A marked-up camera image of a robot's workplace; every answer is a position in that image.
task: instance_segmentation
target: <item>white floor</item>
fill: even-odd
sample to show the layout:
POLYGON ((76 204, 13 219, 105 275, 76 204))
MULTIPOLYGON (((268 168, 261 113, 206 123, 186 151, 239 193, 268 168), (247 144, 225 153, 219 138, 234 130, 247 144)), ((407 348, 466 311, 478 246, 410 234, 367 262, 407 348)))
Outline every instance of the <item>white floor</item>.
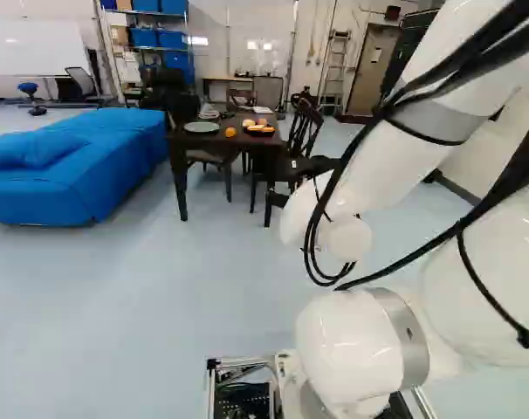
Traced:
MULTIPOLYGON (((32 119, 0 109, 0 133, 75 113, 32 119)), ((357 129, 328 120, 315 152, 339 156, 357 129)), ((277 239, 279 210, 273 228, 262 228, 262 189, 257 213, 248 213, 249 185, 238 173, 229 204, 221 176, 193 167, 188 223, 164 163, 106 223, 0 224, 0 419, 195 419, 206 357, 292 346, 298 311, 327 291, 306 278, 300 251, 277 239)), ((414 249, 468 208, 440 186, 421 185, 367 216, 374 250, 354 276, 414 249)), ((419 264, 388 282, 417 277, 419 264)), ((513 382, 507 374, 431 386, 429 396, 442 418, 529 418, 529 373, 515 372, 513 382), (512 402, 489 406, 488 388, 510 392, 512 402)))

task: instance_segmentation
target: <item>ladder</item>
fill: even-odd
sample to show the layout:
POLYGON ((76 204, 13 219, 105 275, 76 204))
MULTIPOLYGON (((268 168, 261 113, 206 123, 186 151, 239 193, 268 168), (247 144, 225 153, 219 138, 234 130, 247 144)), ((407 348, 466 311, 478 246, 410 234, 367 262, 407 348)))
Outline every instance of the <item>ladder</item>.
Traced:
POLYGON ((344 95, 344 73, 346 72, 347 47, 352 38, 351 31, 332 30, 326 48, 326 60, 321 70, 319 83, 319 105, 323 114, 342 113, 344 95))

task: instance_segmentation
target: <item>blue sofa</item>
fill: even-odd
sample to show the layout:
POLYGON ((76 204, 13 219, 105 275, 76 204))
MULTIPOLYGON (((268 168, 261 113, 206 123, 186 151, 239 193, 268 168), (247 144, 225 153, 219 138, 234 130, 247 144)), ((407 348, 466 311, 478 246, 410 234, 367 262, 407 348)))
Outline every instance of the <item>blue sofa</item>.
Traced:
MULTIPOLYGON (((22 134, 18 141, 29 135, 79 143, 44 167, 0 167, 0 222, 72 226, 106 219, 166 158, 165 133, 163 112, 103 108, 22 134)), ((0 138, 4 148, 8 143, 0 138)))

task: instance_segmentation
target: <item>blue stool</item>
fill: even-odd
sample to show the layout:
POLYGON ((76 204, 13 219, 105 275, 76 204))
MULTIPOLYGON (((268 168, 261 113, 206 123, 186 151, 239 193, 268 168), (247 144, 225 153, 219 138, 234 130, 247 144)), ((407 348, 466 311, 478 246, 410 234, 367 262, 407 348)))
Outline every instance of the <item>blue stool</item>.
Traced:
POLYGON ((31 100, 31 104, 33 108, 30 109, 28 113, 31 116, 45 115, 47 113, 47 109, 45 109, 44 107, 38 106, 34 98, 34 93, 38 90, 38 85, 36 83, 30 83, 30 82, 20 83, 18 85, 18 90, 30 96, 30 100, 31 100))

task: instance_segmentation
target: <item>orange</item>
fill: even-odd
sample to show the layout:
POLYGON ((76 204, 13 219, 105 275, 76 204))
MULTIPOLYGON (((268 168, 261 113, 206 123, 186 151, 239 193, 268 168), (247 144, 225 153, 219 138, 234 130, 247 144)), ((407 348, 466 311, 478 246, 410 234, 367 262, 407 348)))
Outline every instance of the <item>orange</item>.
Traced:
POLYGON ((237 130, 234 127, 226 128, 226 138, 235 137, 237 135, 237 130))

